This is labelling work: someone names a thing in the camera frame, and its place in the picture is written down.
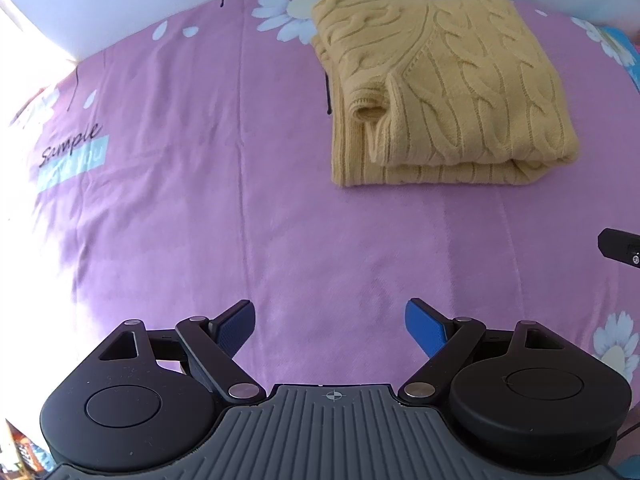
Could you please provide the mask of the yellow cable-knit cardigan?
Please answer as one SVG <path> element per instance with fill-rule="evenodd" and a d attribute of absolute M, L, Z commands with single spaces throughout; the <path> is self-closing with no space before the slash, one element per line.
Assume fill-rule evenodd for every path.
<path fill-rule="evenodd" d="M 562 79 L 512 0 L 320 0 L 335 184 L 526 185 L 578 156 Z"/>

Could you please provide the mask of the pink floral bed sheet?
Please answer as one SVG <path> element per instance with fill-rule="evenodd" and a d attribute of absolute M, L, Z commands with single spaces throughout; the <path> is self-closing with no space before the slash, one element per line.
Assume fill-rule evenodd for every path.
<path fill-rule="evenodd" d="M 639 95 L 592 25 L 518 6 L 559 70 L 577 162 L 522 188 L 338 188 L 326 78 L 276 19 L 214 0 L 87 58 L 1 143 L 1 406 L 39 413 L 120 322 L 252 300 L 239 362 L 275 382 L 389 382 L 424 360 L 406 301 L 531 318 L 639 380 Z"/>

